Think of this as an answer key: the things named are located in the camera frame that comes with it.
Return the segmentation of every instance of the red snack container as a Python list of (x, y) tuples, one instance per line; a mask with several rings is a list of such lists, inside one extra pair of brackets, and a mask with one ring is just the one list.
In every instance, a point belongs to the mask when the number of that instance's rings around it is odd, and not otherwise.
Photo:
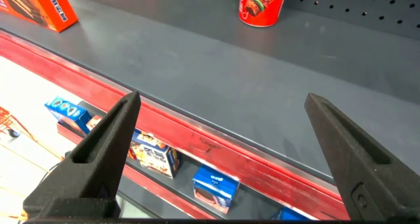
[(274, 25), (284, 0), (240, 0), (239, 19), (254, 27)]

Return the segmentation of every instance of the white floor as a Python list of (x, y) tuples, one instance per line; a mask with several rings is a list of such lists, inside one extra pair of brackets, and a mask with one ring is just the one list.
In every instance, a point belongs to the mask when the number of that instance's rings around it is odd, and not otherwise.
[[(44, 104), (55, 96), (76, 104), (81, 99), (1, 56), (0, 72), (3, 75), (0, 106), (15, 116), (42, 145), (64, 156), (75, 145), (57, 133), (56, 119)], [(0, 135), (0, 145), (0, 223), (16, 224), (17, 220), (4, 215), (20, 214), (22, 201), (60, 160), (23, 134), (17, 139)], [(130, 203), (122, 202), (122, 217), (149, 217)]]

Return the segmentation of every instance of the gray metal shelf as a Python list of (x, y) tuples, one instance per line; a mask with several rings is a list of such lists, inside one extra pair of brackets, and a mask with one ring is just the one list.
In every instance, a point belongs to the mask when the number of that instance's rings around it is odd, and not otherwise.
[(420, 173), (420, 42), (285, 8), (271, 28), (238, 0), (70, 0), (61, 34), (0, 13), (0, 28), (322, 179), (303, 108), (336, 104)]
[(189, 215), (152, 194), (125, 176), (119, 182), (118, 195), (132, 205), (146, 210), (149, 215), (164, 219), (191, 219)]

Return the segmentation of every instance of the printed label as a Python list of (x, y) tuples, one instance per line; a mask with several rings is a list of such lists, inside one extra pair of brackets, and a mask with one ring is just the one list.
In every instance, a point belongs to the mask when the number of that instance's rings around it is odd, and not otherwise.
[(50, 0), (51, 3), (54, 5), (55, 10), (57, 11), (57, 13), (60, 15), (61, 20), (63, 22), (67, 21), (67, 16), (66, 14), (63, 12), (63, 9), (61, 8), (61, 6), (58, 4), (57, 0)]

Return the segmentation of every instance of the product package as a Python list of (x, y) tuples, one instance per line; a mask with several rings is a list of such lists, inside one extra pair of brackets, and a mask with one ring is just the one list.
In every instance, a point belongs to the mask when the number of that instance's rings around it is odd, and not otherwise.
[(56, 32), (77, 22), (68, 0), (0, 0), (0, 11)]
[(272, 220), (278, 221), (310, 221), (309, 218), (299, 214), (290, 208), (283, 207), (278, 213), (276, 213)]
[(275, 24), (284, 0), (240, 0), (239, 19), (254, 27)]
[(162, 175), (173, 178), (179, 169), (177, 151), (153, 135), (136, 129), (131, 140), (131, 149), (142, 166)]
[(101, 120), (102, 118), (100, 116), (98, 115), (93, 116), (92, 119), (86, 124), (89, 131), (91, 131)]
[(60, 123), (65, 123), (82, 134), (87, 135), (89, 133), (90, 130), (86, 123), (92, 119), (92, 116), (86, 109), (60, 97), (45, 103), (45, 106)]
[[(97, 126), (101, 120), (102, 120), (102, 117), (98, 115), (93, 116), (93, 118), (86, 124), (89, 131), (91, 131), (95, 126)], [(129, 152), (127, 156), (132, 159), (137, 159), (136, 154), (134, 153), (131, 147), (129, 148)]]
[(228, 213), (239, 181), (205, 165), (199, 168), (192, 180), (196, 198), (223, 213)]

